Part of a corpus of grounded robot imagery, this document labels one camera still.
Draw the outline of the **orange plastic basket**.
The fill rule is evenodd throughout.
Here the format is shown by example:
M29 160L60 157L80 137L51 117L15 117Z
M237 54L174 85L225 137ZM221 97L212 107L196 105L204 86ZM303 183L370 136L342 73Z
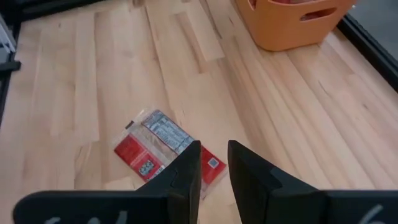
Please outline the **orange plastic basket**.
M357 0L234 0L256 45L283 51L317 44Z

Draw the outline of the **grey metal bracket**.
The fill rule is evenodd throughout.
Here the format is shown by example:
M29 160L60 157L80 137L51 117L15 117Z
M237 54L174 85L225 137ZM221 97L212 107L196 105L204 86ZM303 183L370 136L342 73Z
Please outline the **grey metal bracket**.
M16 52L15 38L13 37L11 30L8 28L1 14L0 14L0 43L7 53Z

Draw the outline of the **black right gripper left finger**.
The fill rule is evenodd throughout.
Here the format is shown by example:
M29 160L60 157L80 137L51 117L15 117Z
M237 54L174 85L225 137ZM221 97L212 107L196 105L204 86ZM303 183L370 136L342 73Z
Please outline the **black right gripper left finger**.
M201 143L137 190L48 190L20 199L14 224L197 224Z

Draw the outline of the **red popcorn bag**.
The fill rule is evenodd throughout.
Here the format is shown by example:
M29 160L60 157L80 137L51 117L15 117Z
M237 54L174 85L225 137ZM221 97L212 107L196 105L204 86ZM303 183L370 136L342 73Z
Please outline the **red popcorn bag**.
M115 153L145 182L120 202L182 202L197 207L227 165L160 110L142 113L123 131Z

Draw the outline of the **black table end rail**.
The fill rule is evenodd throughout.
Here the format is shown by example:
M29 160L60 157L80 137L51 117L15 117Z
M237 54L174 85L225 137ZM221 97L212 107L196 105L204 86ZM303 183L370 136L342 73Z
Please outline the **black table end rail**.
M104 0L0 0L0 15L8 23L24 22Z

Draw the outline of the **black table edge rail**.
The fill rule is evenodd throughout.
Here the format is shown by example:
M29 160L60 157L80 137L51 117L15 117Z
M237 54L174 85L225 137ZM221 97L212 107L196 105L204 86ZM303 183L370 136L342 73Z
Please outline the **black table edge rail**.
M350 14L339 21L337 28L398 93L398 60Z

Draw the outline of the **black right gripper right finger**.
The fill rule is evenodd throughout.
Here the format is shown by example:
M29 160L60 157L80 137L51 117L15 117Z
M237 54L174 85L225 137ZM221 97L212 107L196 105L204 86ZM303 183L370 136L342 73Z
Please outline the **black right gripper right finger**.
M398 224L398 190L320 190L228 142L242 224Z

